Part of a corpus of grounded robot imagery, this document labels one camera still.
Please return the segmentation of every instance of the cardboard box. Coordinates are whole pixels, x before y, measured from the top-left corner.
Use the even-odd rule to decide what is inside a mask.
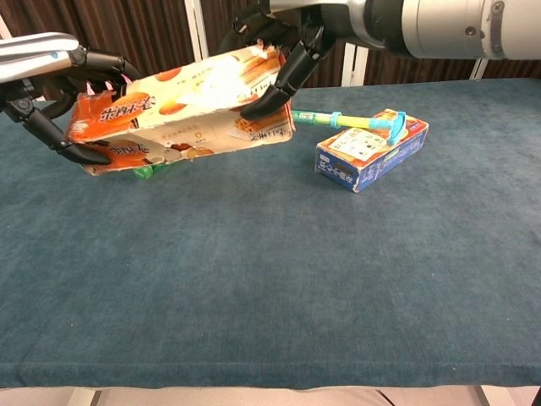
[[[67,138],[112,160],[92,175],[289,141],[290,106],[259,122],[240,117],[281,67],[279,52],[247,47],[155,74],[120,91],[80,95]]]
[[[390,109],[376,115],[395,116]],[[388,146],[387,130],[346,129],[317,145],[315,170],[358,193],[423,148],[429,125],[407,117],[406,130],[396,145]]]

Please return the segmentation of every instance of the small blue box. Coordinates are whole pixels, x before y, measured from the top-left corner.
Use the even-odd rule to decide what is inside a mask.
[[[387,109],[375,117],[395,116],[395,111]],[[428,132],[428,123],[407,117],[402,139],[388,146],[387,130],[346,129],[317,145],[315,170],[358,193],[423,148]]]

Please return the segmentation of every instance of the table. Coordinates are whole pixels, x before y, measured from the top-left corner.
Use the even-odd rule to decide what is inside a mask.
[[[141,181],[2,116],[0,387],[538,385],[541,81],[293,106],[431,129],[355,195],[314,173],[332,129]]]

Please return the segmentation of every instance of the floor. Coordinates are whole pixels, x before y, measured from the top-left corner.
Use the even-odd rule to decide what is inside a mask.
[[[530,406],[538,387],[381,388],[396,406]],[[375,388],[0,389],[2,406],[389,406]]]

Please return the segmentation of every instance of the brown curtain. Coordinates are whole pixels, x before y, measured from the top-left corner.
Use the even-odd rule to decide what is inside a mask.
[[[145,75],[194,61],[181,0],[1,0],[0,14],[13,36],[67,32]]]
[[[435,82],[469,79],[475,61],[398,58],[388,51],[370,51],[364,83]]]
[[[231,29],[235,16],[253,2],[254,0],[201,0],[210,55],[216,54],[221,39]],[[338,44],[304,87],[340,86],[343,58],[344,44]]]
[[[490,61],[484,71],[485,79],[541,79],[541,61]]]

